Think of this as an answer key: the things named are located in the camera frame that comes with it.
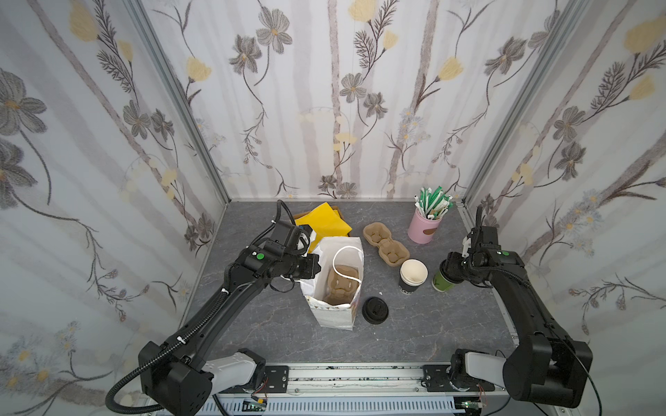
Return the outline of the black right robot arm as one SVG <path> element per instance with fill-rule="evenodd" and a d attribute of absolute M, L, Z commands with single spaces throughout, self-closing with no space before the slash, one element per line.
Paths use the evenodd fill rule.
<path fill-rule="evenodd" d="M 483 208 L 460 252 L 441 263 L 440 274 L 452 284 L 468 282 L 494 289 L 505 305 L 518 336 L 507 357 L 459 348 L 451 359 L 449 382 L 459 389 L 482 381 L 507 391 L 516 401 L 576 408 L 593 383 L 593 353 L 556 322 L 532 287 L 525 264 L 514 251 L 502 249 L 498 230 L 484 225 Z"/>

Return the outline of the black paper cup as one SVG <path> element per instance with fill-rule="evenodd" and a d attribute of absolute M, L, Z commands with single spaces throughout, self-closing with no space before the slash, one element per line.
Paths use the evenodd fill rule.
<path fill-rule="evenodd" d="M 400 268 L 399 287 L 405 294 L 417 291 L 428 278 L 428 268 L 416 259 L 406 260 Z"/>

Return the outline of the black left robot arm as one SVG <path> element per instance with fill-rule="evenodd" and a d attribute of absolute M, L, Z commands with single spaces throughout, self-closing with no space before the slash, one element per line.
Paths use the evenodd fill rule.
<path fill-rule="evenodd" d="M 206 364 L 232 321 L 274 279 L 296 284 L 320 272 L 318 256 L 309 251 L 312 232 L 308 225 L 297 225 L 287 204 L 278 200 L 271 224 L 227 265 L 222 284 L 196 315 L 164 343 L 144 346 L 137 369 L 107 393 L 107 409 L 126 415 L 197 414 L 222 390 L 219 373 Z"/>

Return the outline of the yellow paper napkins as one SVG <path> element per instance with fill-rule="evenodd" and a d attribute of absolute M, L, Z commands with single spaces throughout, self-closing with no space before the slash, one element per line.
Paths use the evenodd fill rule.
<path fill-rule="evenodd" d="M 311 239 L 309 252 L 314 251 L 324 237 L 345 237 L 352 231 L 352 227 L 342 219 L 340 211 L 328 203 L 299 216 L 296 218 L 296 223 L 310 225 L 316 234 Z"/>

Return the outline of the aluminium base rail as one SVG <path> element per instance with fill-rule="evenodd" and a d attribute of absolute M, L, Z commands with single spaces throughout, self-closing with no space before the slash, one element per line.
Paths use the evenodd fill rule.
<path fill-rule="evenodd" d="M 449 385 L 447 364 L 280 363 L 260 390 L 218 393 L 202 415 L 569 415 L 563 407 L 513 400 L 506 390 Z"/>

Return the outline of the single brown pulp carrier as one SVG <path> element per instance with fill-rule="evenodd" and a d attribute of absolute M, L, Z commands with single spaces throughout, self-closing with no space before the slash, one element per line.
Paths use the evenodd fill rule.
<path fill-rule="evenodd" d="M 346 265 L 338 266 L 337 270 L 331 268 L 326 280 L 323 301 L 332 306 L 351 303 L 359 285 L 357 268 Z"/>

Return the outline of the brown pulp cup carrier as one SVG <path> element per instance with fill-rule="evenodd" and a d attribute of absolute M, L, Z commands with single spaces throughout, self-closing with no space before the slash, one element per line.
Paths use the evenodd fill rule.
<path fill-rule="evenodd" d="M 409 260 L 409 250 L 392 237 L 390 229 L 383 223 L 375 222 L 366 225 L 362 230 L 366 241 L 378 249 L 380 258 L 390 267 L 401 266 Z"/>

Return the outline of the black plastic cup lids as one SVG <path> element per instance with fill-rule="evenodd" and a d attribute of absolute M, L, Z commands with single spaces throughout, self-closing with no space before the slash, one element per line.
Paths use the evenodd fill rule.
<path fill-rule="evenodd" d="M 377 296 L 367 298 L 362 306 L 364 320 L 373 325 L 384 323 L 389 317 L 388 304 Z"/>

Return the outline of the green paper cup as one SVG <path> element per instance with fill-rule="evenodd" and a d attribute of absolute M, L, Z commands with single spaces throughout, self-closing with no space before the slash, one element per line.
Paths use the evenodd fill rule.
<path fill-rule="evenodd" d="M 442 270 L 438 270 L 432 280 L 433 288 L 438 292 L 446 292 L 453 289 L 460 281 Z"/>

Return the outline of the cartoon print paper bag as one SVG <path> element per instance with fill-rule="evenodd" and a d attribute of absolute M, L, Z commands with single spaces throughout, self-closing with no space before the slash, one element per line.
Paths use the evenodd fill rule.
<path fill-rule="evenodd" d="M 361 239 L 325 237 L 313 253 L 321 270 L 300 284 L 310 311 L 323 328 L 352 330 L 364 280 Z"/>

